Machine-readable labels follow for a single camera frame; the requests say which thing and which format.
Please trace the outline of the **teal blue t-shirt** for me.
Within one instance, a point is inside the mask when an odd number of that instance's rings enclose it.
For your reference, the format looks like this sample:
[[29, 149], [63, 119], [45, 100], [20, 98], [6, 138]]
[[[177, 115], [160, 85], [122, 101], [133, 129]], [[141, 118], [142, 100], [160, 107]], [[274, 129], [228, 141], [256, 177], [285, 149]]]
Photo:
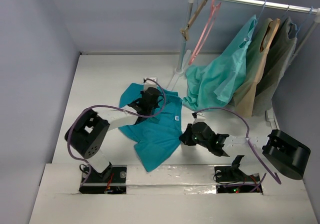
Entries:
[[182, 134], [182, 99], [177, 92], [165, 90], [163, 111], [137, 125], [122, 126], [119, 130], [136, 142], [134, 149], [147, 172], [151, 172], [167, 160], [180, 145]]

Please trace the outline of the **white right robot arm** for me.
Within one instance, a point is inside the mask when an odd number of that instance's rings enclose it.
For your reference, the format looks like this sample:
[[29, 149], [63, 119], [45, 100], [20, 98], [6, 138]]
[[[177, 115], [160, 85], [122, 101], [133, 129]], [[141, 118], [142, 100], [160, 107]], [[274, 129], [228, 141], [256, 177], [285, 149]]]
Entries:
[[272, 130], [267, 137], [236, 137], [217, 134], [205, 122], [196, 122], [187, 125], [179, 140], [187, 146], [200, 145], [215, 156], [230, 158], [230, 174], [235, 180], [268, 171], [301, 180], [311, 154], [309, 147], [281, 130]]

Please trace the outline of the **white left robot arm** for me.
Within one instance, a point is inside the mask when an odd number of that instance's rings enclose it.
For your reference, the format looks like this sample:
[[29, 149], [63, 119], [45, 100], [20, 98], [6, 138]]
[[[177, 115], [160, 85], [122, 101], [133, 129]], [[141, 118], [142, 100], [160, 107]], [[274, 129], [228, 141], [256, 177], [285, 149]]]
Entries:
[[166, 102], [166, 94], [161, 87], [151, 86], [140, 93], [141, 97], [124, 108], [109, 105], [94, 105], [86, 108], [66, 132], [64, 139], [67, 142], [69, 155], [75, 160], [85, 162], [88, 167], [82, 184], [92, 174], [101, 182], [111, 178], [113, 169], [111, 163], [108, 166], [99, 164], [94, 167], [89, 161], [99, 152], [108, 131], [140, 124], [163, 111], [164, 106], [160, 111], [155, 112], [159, 108], [160, 97], [163, 102]]

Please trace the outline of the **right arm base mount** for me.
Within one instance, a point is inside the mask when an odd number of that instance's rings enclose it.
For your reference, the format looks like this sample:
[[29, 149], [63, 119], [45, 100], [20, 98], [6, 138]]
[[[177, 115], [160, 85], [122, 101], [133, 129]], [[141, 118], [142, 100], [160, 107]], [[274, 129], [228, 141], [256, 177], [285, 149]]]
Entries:
[[230, 165], [214, 168], [213, 180], [218, 194], [263, 193], [260, 175], [247, 175], [240, 170], [243, 157], [238, 155]]

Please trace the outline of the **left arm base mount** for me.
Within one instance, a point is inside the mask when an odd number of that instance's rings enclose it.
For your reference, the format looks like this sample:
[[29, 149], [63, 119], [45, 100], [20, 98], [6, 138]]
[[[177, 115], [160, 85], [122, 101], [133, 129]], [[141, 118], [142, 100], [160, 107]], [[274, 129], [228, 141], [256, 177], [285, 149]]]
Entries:
[[113, 166], [109, 164], [106, 168], [106, 178], [92, 169], [89, 174], [87, 165], [81, 164], [82, 172], [79, 192], [81, 194], [126, 194], [127, 166]]

